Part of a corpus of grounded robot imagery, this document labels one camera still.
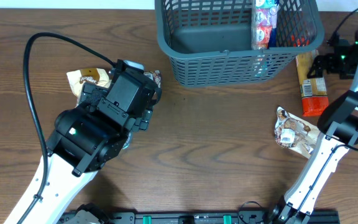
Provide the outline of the beige cookie bag with barcode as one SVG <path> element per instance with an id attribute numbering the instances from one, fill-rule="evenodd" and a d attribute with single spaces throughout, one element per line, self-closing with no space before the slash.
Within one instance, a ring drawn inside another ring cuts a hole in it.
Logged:
<path id="1" fill-rule="evenodd" d="M 276 111 L 275 141 L 284 148 L 290 149 L 309 159 L 316 147 L 320 131 L 318 128 L 289 113 L 279 106 Z"/>

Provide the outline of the beige PanBee snack bag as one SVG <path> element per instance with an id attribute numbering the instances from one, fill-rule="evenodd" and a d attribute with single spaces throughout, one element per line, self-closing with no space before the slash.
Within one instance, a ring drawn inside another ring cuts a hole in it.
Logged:
<path id="1" fill-rule="evenodd" d="M 82 68 L 67 72 L 67 79 L 72 93 L 79 102 L 81 91 L 85 83 L 108 88 L 111 84 L 108 73 L 102 68 Z"/>

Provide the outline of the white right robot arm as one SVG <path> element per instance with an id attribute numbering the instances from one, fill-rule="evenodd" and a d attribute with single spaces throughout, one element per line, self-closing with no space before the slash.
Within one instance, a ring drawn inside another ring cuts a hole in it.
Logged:
<path id="1" fill-rule="evenodd" d="M 358 56 L 358 29 L 352 54 Z M 293 186 L 281 197 L 264 223 L 308 223 L 316 199 L 338 162 L 358 148 L 358 61 L 350 89 L 332 102 L 318 120 L 316 147 Z"/>

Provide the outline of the orange cracker sleeve package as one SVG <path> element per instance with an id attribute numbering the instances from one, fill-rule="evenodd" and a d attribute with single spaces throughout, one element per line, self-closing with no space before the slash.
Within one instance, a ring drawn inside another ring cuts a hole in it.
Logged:
<path id="1" fill-rule="evenodd" d="M 303 116 L 320 116 L 329 105 L 325 79 L 308 78 L 314 59 L 319 55 L 318 50 L 299 54 L 295 58 L 298 80 L 300 84 Z"/>

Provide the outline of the tissue pocket pack bundle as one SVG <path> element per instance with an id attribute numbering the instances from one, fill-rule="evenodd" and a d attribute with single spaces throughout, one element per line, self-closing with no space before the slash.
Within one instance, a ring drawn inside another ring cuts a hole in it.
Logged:
<path id="1" fill-rule="evenodd" d="M 253 0 L 251 23 L 251 47 L 253 50 L 276 47 L 277 0 Z"/>

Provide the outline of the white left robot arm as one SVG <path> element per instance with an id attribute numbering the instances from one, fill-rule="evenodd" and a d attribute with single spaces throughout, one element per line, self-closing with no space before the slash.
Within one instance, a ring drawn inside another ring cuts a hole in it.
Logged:
<path id="1" fill-rule="evenodd" d="M 51 135 L 41 139 L 40 164 L 6 223 L 57 223 L 129 136 L 147 130 L 162 95 L 161 73 L 128 61 L 111 73 L 84 68 L 67 77 L 77 106 L 60 113 Z"/>

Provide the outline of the grey plastic lattice basket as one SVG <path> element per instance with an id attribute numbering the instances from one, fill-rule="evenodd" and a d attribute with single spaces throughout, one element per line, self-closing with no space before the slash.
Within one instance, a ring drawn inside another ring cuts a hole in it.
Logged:
<path id="1" fill-rule="evenodd" d="M 185 87 L 272 79 L 298 54 L 324 39 L 315 1 L 279 1 L 275 46 L 252 49 L 257 1 L 155 0 L 157 40 L 176 81 Z"/>

